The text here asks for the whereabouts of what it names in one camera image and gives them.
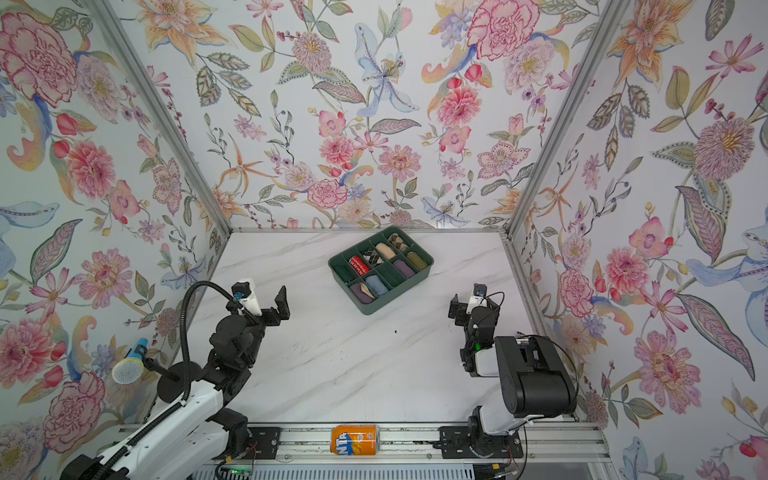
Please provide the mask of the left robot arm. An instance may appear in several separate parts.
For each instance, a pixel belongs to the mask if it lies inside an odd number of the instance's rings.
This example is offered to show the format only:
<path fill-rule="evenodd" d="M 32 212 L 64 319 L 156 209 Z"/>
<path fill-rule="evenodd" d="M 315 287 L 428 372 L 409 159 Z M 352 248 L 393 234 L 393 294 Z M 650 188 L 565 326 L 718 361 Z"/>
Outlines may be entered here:
<path fill-rule="evenodd" d="M 188 309 L 195 292 L 209 288 L 226 300 L 227 316 L 209 338 L 205 365 L 191 359 Z M 178 310 L 182 359 L 170 368 L 144 354 L 142 366 L 160 374 L 158 395 L 166 407 L 124 440 L 90 457 L 80 455 L 62 471 L 64 479 L 187 479 L 210 460 L 225 465 L 275 446 L 276 433 L 256 433 L 246 415 L 230 408 L 251 376 L 268 328 L 290 317 L 287 289 L 274 306 L 260 306 L 250 280 L 225 289 L 198 281 L 187 290 Z"/>

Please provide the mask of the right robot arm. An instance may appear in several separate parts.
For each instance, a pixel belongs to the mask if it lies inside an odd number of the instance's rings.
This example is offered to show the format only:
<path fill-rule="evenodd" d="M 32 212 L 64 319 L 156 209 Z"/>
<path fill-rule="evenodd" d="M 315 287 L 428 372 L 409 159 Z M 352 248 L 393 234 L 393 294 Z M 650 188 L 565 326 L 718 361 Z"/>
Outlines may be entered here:
<path fill-rule="evenodd" d="M 464 371 L 499 381 L 499 395 L 468 418 L 475 438 L 505 436 L 533 420 L 570 415 L 577 406 L 577 388 L 556 343 L 539 335 L 496 333 L 504 300 L 504 293 L 476 284 L 468 301 L 454 296 L 449 303 L 448 318 L 464 333 Z"/>

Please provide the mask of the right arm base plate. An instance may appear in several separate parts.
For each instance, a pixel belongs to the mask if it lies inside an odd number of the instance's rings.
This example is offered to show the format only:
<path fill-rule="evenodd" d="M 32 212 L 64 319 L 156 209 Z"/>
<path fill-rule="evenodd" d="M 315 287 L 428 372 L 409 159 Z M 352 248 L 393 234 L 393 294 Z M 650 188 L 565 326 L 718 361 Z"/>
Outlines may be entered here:
<path fill-rule="evenodd" d="M 444 459 L 504 460 L 522 459 L 523 445 L 517 433 L 490 435 L 480 427 L 441 426 L 435 447 Z"/>

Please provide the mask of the blue orange green sock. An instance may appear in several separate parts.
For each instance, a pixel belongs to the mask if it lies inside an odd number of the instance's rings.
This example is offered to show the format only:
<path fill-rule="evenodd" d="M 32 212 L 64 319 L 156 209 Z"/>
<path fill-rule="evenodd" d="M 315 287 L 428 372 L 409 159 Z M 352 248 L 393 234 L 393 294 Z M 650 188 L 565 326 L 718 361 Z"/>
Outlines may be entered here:
<path fill-rule="evenodd" d="M 368 276 L 365 283 L 376 297 L 381 297 L 389 292 L 389 287 L 378 275 Z"/>

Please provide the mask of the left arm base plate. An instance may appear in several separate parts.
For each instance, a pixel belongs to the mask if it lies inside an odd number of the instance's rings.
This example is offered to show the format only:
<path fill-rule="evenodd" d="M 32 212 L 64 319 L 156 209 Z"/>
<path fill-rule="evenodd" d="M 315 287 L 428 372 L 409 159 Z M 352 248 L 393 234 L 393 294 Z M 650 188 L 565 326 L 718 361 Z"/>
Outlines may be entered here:
<path fill-rule="evenodd" d="M 275 460 L 280 447 L 282 429 L 274 426 L 249 426 L 247 449 L 242 458 L 247 460 Z"/>

